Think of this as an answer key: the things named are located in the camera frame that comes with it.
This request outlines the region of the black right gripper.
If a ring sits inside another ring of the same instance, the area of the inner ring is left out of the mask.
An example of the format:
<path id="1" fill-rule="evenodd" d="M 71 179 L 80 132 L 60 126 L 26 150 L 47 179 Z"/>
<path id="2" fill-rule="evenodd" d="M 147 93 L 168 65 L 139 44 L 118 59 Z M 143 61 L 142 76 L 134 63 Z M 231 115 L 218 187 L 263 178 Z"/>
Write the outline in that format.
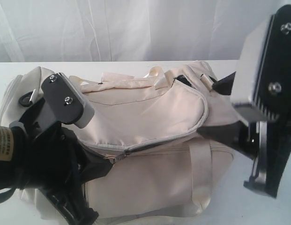
<path id="1" fill-rule="evenodd" d="M 243 182 L 248 190 L 276 197 L 291 153 L 291 121 L 235 122 L 197 129 L 203 138 L 222 143 L 253 161 L 251 174 Z"/>

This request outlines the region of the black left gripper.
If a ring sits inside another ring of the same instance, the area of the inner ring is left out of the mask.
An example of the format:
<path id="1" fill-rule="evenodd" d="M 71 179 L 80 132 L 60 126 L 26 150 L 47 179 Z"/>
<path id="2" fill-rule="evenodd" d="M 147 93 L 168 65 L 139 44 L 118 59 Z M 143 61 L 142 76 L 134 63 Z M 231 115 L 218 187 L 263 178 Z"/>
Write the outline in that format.
<path id="1" fill-rule="evenodd" d="M 106 176 L 113 163 L 79 145 L 74 132 L 62 127 L 44 98 L 35 103 L 20 98 L 17 104 L 24 114 L 9 126 L 9 194 L 39 189 L 69 225 L 94 224 L 99 214 L 87 206 L 82 182 Z"/>

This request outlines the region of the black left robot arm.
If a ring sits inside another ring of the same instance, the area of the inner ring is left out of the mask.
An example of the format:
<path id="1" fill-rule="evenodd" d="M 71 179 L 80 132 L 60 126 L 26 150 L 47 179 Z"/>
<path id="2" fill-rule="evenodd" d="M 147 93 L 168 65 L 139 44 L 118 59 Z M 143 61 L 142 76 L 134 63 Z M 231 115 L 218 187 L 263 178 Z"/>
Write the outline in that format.
<path id="1" fill-rule="evenodd" d="M 99 214 L 87 205 L 82 184 L 105 176 L 112 164 L 81 146 L 73 124 L 83 115 L 74 100 L 28 108 L 19 120 L 0 126 L 0 203 L 17 189 L 36 188 L 70 225 L 90 225 Z"/>

